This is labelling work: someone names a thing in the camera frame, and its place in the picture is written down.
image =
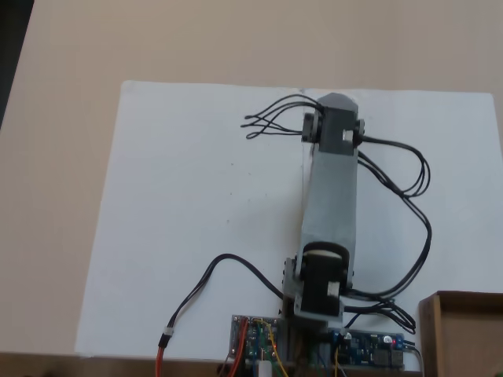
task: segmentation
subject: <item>wire connector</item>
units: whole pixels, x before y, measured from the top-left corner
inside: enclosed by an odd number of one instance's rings
[[[347,334],[347,330],[345,328],[341,328],[339,331],[332,332],[332,344],[335,348],[338,348],[341,344],[344,344],[344,336]]]
[[[170,342],[171,337],[173,336],[174,330],[173,328],[169,328],[166,326],[163,330],[163,334],[160,336],[159,339],[159,348],[165,349],[167,347],[167,344]]]
[[[169,335],[169,336],[173,336],[173,333],[174,333],[174,329],[173,328],[170,328],[168,326],[164,327],[163,334]]]

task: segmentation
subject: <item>orange wire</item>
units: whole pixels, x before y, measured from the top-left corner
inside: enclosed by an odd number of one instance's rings
[[[236,374],[237,367],[239,366],[241,356],[243,354],[244,343],[246,339],[246,331],[248,329],[248,318],[244,318],[243,329],[241,330],[239,350],[237,351],[236,358],[234,359],[233,367],[230,369],[229,377],[234,377]]]
[[[156,377],[161,377],[163,374],[163,355],[164,349],[159,347],[156,358]]]

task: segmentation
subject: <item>table surface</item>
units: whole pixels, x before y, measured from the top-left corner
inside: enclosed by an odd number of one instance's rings
[[[73,353],[124,80],[489,92],[502,119],[502,18],[497,0],[35,2],[0,132],[0,351]]]

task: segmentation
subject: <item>wooden box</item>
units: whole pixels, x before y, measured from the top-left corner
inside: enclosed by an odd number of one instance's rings
[[[426,377],[503,372],[503,294],[439,291],[419,310]]]

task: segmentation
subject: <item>white paper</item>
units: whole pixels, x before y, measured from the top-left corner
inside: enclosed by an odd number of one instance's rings
[[[281,288],[284,260],[299,244],[309,146],[298,137],[249,141],[239,125],[298,92],[123,84],[76,352],[154,357],[163,326],[221,253],[246,258]],[[411,144],[431,165],[431,187],[415,200],[433,227],[431,251],[397,303],[418,318],[418,302],[438,290],[502,291],[503,163],[492,96],[342,93],[360,106],[366,134]],[[302,119],[295,109],[281,124],[300,130]],[[412,154],[379,145],[362,151],[399,185],[414,182]],[[424,226],[365,169],[358,171],[357,211],[354,287],[389,288],[416,261]],[[222,360],[232,314],[275,317],[280,307],[245,267],[221,262],[178,316],[165,357]],[[375,316],[362,316],[354,328],[402,332]],[[413,357],[406,366],[418,369]]]

